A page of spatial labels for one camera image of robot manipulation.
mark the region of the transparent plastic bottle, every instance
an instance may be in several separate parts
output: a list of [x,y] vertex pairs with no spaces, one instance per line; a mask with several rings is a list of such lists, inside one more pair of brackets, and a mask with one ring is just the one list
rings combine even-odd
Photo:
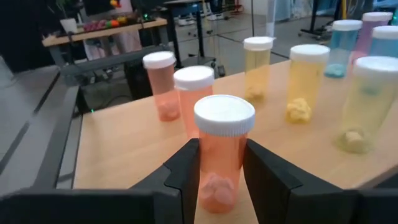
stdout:
[[359,20],[340,20],[333,23],[333,33],[329,44],[330,56],[325,69],[329,78],[344,78],[351,51],[355,47],[358,31],[362,27]]
[[213,95],[195,105],[200,138],[198,201],[211,213],[233,209],[254,107],[236,96]]
[[193,107],[198,100],[213,94],[214,70],[207,66],[183,68],[174,73],[174,83],[187,136],[190,139],[199,138]]
[[273,41],[272,37],[250,37],[243,42],[246,50],[244,99],[253,106],[261,105],[266,98]]
[[311,120],[329,52],[328,47],[317,44],[291,48],[285,113],[288,122],[307,123]]
[[398,58],[369,56],[357,59],[337,146],[345,151],[365,153],[374,147],[398,88]]
[[274,37],[275,31],[276,0],[267,1],[266,36]]
[[398,57],[398,26],[379,26],[373,29],[369,55]]
[[351,64],[360,57],[369,54],[372,42],[373,28],[385,26],[392,18],[391,12],[367,12],[362,16],[362,29],[359,32],[358,40],[351,56]]
[[159,119],[161,121],[173,121],[179,118],[180,105],[173,80],[174,53],[151,53],[142,60],[148,72]]

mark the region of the white lid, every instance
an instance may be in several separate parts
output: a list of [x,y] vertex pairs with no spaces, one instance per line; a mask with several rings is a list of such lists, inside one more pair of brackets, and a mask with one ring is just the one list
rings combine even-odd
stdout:
[[252,51],[269,50],[273,43],[273,37],[249,37],[243,41],[243,48]]
[[373,38],[377,39],[398,39],[398,26],[379,26],[373,28]]
[[338,31],[359,30],[362,28],[362,21],[354,19],[345,19],[333,22],[332,29]]
[[240,136],[254,126],[254,107],[246,100],[231,95],[207,96],[195,104],[195,123],[207,134]]
[[367,12],[362,16],[363,21],[389,21],[392,19],[392,12]]
[[327,62],[330,48],[319,44],[302,44],[290,49],[290,59],[308,63]]
[[199,90],[214,83],[214,70],[207,66],[191,66],[174,73],[174,84],[179,90]]
[[398,58],[385,56],[361,57],[355,61],[353,73],[367,77],[398,78]]
[[146,55],[142,62],[145,68],[158,69],[165,68],[175,63],[175,57],[173,52],[155,52]]

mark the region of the table surface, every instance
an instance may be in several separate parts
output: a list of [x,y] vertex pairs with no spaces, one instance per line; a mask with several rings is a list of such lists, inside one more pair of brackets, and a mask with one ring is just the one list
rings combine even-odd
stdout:
[[170,5],[170,6],[179,6],[181,4],[196,4],[196,3],[201,3],[203,0],[174,0],[174,1],[167,1],[164,4],[165,5]]
[[[129,26],[122,26],[122,27],[117,27],[117,28],[87,32],[84,34],[75,34],[75,35],[72,35],[72,40],[79,41],[79,40],[86,40],[86,39],[91,39],[91,38],[107,37],[107,36],[119,34],[122,32],[146,29],[146,28],[151,28],[151,27],[158,27],[158,26],[165,26],[165,25],[167,25],[167,20],[162,19],[162,18],[157,18],[155,21],[145,22],[144,27],[142,27],[142,24],[134,24],[134,25],[129,25]],[[69,43],[69,38],[68,37],[49,36],[49,37],[45,38],[42,41],[42,43],[43,43],[44,47],[50,47],[50,46],[54,46],[54,45]]]
[[[331,139],[351,82],[324,78],[310,124],[284,121],[290,62],[271,66],[267,103],[256,108],[249,138],[324,180],[343,189],[372,187],[397,171],[398,141],[394,132],[398,104],[394,103],[377,147],[365,155],[333,147]],[[243,96],[244,74],[215,81],[215,94]],[[182,120],[157,120],[153,97],[86,114],[76,164],[76,189],[126,189],[153,172],[186,143]],[[214,215],[197,206],[197,223],[257,223],[241,175],[239,199],[227,215]]]

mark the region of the desk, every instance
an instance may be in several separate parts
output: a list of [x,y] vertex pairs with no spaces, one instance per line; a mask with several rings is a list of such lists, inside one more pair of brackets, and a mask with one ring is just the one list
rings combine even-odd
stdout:
[[[142,24],[134,24],[130,26],[124,27],[117,27],[112,29],[105,29],[93,32],[87,32],[83,34],[75,34],[72,35],[72,41],[79,41],[79,40],[86,40],[92,38],[99,38],[99,37],[108,37],[114,34],[119,34],[122,32],[132,31],[132,30],[141,30],[141,29],[148,29],[148,28],[159,28],[160,32],[160,39],[162,44],[167,45],[169,43],[167,38],[167,29],[166,29],[167,21],[165,19],[157,18],[153,22],[145,22]],[[59,45],[69,43],[68,37],[56,37],[56,36],[49,36],[42,41],[44,47],[48,47],[50,49],[50,53],[52,58],[55,61],[55,64],[59,67],[64,66],[65,61],[61,56],[61,51],[59,49]]]
[[[382,127],[376,150],[366,155],[335,149],[331,137],[339,125],[350,79],[323,79],[314,117],[308,125],[284,121],[290,62],[271,66],[269,97],[256,110],[249,138],[289,162],[343,189],[372,187],[394,175],[398,164],[398,104]],[[215,81],[215,94],[243,96],[244,74]],[[162,165],[186,143],[182,120],[161,123],[153,97],[86,114],[78,151],[75,189],[126,189]],[[197,206],[197,223],[257,223],[243,174],[239,199],[227,215]]]

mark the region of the floor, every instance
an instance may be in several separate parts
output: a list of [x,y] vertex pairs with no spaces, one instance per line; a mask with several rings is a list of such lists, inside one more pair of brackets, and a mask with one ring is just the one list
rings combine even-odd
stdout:
[[[316,27],[328,22],[329,18],[321,17]],[[265,17],[254,17],[256,35],[265,33]],[[309,35],[298,37],[300,29],[308,29],[310,18],[277,24],[275,26],[276,40],[272,49],[271,63],[287,60],[289,49],[297,44],[317,43]],[[227,75],[243,72],[244,51],[242,41],[252,36],[251,16],[239,15],[228,21],[206,22],[205,29],[213,29],[213,35],[206,35],[205,53],[218,58],[226,68]],[[198,42],[188,33],[194,31],[195,26],[178,27],[177,35],[180,42],[182,59],[188,53],[197,54]],[[0,195],[16,189],[30,186],[40,167],[50,135],[57,119],[59,107],[67,87],[62,78],[55,80],[57,68],[55,66],[40,68],[34,71],[18,74],[11,83],[0,81]],[[128,92],[125,83],[116,83],[112,88],[104,85],[95,90],[92,98],[112,98]],[[119,99],[114,103],[123,103]],[[74,121],[71,135],[75,142],[68,143],[75,147],[78,140],[80,121]],[[74,161],[76,152],[67,152],[65,160]],[[69,174],[73,166],[63,167],[61,175]]]

